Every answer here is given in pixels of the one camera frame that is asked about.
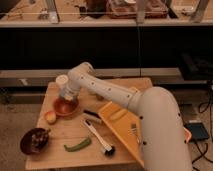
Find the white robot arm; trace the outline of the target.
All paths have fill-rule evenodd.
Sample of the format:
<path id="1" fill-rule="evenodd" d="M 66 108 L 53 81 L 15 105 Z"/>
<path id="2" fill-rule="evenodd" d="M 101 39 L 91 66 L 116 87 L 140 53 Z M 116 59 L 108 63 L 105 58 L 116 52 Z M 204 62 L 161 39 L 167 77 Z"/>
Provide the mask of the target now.
<path id="1" fill-rule="evenodd" d="M 140 117 L 142 156 L 147 171 L 192 171 L 179 106 L 173 94 L 162 87 L 134 90 L 91 75 L 88 62 L 56 78 L 63 97 L 74 100 L 82 87 Z"/>

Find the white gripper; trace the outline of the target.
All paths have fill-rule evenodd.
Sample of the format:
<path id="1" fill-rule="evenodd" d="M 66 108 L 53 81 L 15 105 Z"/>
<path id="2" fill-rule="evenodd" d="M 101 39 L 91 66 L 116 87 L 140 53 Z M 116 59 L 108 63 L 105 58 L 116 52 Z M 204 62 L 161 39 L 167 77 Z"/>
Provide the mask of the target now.
<path id="1" fill-rule="evenodd" d="M 66 86 L 61 89 L 60 94 L 61 96 L 67 94 L 73 97 L 73 100 L 76 100 L 80 91 L 80 86 L 73 81 L 68 80 Z"/>

